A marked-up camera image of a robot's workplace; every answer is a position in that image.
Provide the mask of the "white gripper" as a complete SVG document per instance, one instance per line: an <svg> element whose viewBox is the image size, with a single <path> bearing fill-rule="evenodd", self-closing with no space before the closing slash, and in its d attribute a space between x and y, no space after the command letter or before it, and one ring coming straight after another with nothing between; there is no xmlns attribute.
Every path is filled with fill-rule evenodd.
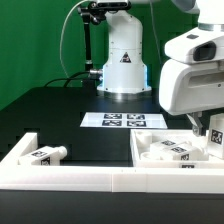
<svg viewBox="0 0 224 224"><path fill-rule="evenodd" d="M159 103L171 115L187 114L193 134L205 136L200 111L224 107L224 32L194 28L165 44Z"/></svg>

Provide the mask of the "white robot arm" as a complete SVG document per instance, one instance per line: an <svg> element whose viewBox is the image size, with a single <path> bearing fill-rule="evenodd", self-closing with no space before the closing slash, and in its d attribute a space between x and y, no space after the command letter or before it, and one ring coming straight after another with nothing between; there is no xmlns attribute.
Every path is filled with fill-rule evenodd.
<svg viewBox="0 0 224 224"><path fill-rule="evenodd" d="M96 0L109 25L109 57L99 89L113 94L137 94L146 86L142 62L142 25L127 10L155 0ZM200 121L206 110L224 107L224 0L171 0L198 16L197 27L169 40L162 67L159 103L171 115L188 116L193 133L203 136Z"/></svg>

